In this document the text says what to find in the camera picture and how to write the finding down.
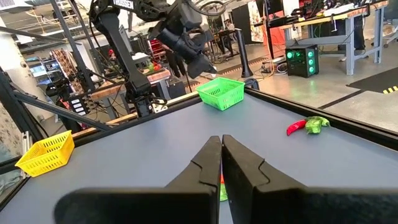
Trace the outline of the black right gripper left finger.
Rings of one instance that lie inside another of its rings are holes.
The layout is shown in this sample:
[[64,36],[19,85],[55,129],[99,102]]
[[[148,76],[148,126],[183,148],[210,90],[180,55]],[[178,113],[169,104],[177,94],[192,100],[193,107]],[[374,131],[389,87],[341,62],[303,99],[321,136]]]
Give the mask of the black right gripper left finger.
[[56,223],[217,223],[221,140],[210,137],[189,165],[164,187],[85,188],[64,195]]

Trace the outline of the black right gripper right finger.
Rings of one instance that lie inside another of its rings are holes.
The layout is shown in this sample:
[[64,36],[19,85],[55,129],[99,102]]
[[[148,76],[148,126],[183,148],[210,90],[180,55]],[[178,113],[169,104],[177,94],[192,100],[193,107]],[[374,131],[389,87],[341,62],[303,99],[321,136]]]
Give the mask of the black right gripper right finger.
[[396,189],[307,187],[231,135],[222,166],[234,223],[397,223]]

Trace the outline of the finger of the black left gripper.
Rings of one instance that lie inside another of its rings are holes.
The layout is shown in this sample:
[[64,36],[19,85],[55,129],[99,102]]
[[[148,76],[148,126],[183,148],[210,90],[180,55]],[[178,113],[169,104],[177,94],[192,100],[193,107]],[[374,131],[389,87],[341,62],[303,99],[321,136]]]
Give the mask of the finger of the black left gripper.
[[170,68],[177,78],[180,78],[181,76],[185,76],[187,74],[183,64],[183,60],[179,55],[175,54],[172,51],[166,51],[166,57],[169,62]]
[[206,55],[200,54],[187,65],[187,74],[190,78],[196,78],[203,72],[217,73],[215,66]]

